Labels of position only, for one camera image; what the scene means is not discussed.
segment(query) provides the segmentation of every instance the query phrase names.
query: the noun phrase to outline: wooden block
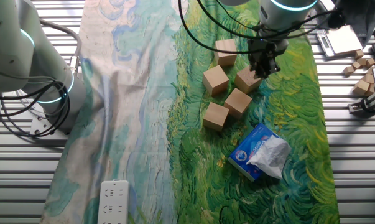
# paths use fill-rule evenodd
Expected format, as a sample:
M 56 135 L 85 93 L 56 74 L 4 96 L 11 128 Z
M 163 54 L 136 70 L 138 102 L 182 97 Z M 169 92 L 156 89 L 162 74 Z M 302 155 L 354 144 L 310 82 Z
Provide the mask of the wooden block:
M 228 113 L 229 109 L 211 102 L 204 115 L 203 125 L 215 131 L 221 131 Z
M 354 68 L 353 66 L 347 66 L 344 70 L 343 70 L 343 73 L 345 75 L 350 75 L 354 72 Z
M 227 77 L 223 69 L 219 65 L 217 65 L 204 72 L 202 83 L 204 83 L 205 88 L 206 90 L 208 90 L 210 95 L 215 96 L 227 90 L 229 78 Z
M 366 83 L 369 83 L 369 84 L 374 84 L 375 83 L 375 80 L 374 80 L 374 75 L 373 74 L 365 74 L 362 78 L 361 78 L 362 81 L 366 82 Z
M 351 66 L 352 66 L 353 69 L 356 71 L 357 69 L 360 68 L 361 65 L 360 65 L 358 62 L 354 62 Z
M 353 93 L 359 96 L 364 96 L 369 88 L 369 83 L 359 80 L 353 88 Z
M 262 78 L 256 77 L 255 71 L 249 71 L 249 66 L 239 71 L 234 79 L 234 84 L 243 93 L 248 94 L 259 87 Z
M 356 55 L 354 56 L 354 58 L 357 60 L 357 59 L 361 59 L 363 56 L 364 56 L 364 52 L 362 50 L 358 50 L 356 51 Z
M 371 67 L 370 69 L 367 70 L 367 74 L 372 74 L 372 75 L 374 75 L 374 74 L 373 74 L 373 70 L 374 70 L 374 69 Z
M 371 68 L 371 66 L 373 66 L 373 65 L 375 65 L 375 60 L 373 58 L 368 59 L 366 66 L 368 68 Z
M 234 39 L 218 40 L 215 42 L 215 48 L 218 50 L 237 51 Z M 236 62 L 237 54 L 227 54 L 221 52 L 215 52 L 214 54 L 217 65 L 228 66 L 234 65 Z
M 365 96 L 371 96 L 375 93 L 375 84 L 371 83 L 369 84 L 367 92 L 364 94 Z
M 364 58 L 357 59 L 357 62 L 360 64 L 360 68 L 367 66 L 367 60 Z
M 227 97 L 224 107 L 229 108 L 229 114 L 239 119 L 247 110 L 252 98 L 235 88 Z

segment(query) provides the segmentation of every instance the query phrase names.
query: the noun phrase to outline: white power strip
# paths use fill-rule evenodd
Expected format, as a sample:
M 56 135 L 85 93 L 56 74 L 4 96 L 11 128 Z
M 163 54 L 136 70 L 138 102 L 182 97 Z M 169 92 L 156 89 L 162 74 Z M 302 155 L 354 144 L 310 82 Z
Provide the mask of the white power strip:
M 129 182 L 126 180 L 101 183 L 98 224 L 127 224 Z

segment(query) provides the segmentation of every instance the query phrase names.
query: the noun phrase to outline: tissue box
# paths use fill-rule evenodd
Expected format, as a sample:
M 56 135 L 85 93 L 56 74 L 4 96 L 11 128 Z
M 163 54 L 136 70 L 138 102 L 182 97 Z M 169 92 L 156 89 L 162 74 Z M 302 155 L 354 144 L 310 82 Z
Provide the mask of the tissue box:
M 255 165 L 246 165 L 245 163 L 247 163 L 248 160 L 255 155 L 257 150 L 272 135 L 279 138 L 279 136 L 274 134 L 274 132 L 272 132 L 269 128 L 263 124 L 258 124 L 229 156 L 229 162 L 240 172 L 242 172 L 250 181 L 254 181 L 261 176 L 263 171 L 261 171 Z

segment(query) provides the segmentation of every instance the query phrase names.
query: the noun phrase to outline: blue led ring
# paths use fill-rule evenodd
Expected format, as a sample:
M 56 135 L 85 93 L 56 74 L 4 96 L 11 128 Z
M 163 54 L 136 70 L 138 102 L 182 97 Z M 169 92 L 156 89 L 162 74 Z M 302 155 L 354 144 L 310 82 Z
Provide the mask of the blue led ring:
M 71 74 L 71 76 L 73 77 L 73 79 L 71 80 L 71 85 L 70 87 L 68 88 L 67 92 L 69 93 L 71 91 L 71 89 L 73 88 L 73 85 L 74 85 L 74 75 Z M 59 100 L 61 100 L 62 97 L 59 97 L 57 98 L 56 100 L 52 100 L 52 101 L 37 101 L 38 103 L 54 103 L 54 102 L 57 102 Z
M 311 3 L 310 5 L 308 6 L 305 6 L 305 7 L 289 7 L 289 6 L 285 6 L 275 0 L 271 0 L 273 2 L 273 4 L 275 4 L 276 6 L 279 6 L 280 8 L 282 9 L 285 9 L 285 10 L 288 10 L 288 11 L 304 11 L 306 9 L 310 9 L 311 7 L 313 7 L 314 5 L 316 5 L 317 1 L 318 0 L 315 0 L 313 3 Z

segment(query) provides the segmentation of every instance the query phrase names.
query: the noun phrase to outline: table surface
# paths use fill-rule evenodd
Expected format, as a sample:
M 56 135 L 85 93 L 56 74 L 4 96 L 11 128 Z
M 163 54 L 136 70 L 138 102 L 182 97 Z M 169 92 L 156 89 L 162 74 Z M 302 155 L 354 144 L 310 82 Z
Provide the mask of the table surface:
M 41 18 L 79 31 L 84 1 L 33 3 Z M 76 41 L 49 27 L 44 32 L 69 62 Z M 358 100 L 351 89 L 365 70 L 345 78 L 341 73 L 354 59 L 327 61 L 316 37 L 309 35 L 309 39 L 317 63 L 341 223 L 375 223 L 375 116 L 359 119 L 347 109 L 348 103 Z M 370 47 L 363 50 L 365 58 L 371 57 Z M 18 110 L 23 105 L 13 101 L 7 107 Z M 15 119 L 19 126 L 30 129 L 30 113 Z M 0 123 L 0 223 L 39 223 L 64 143 L 55 139 L 31 144 Z

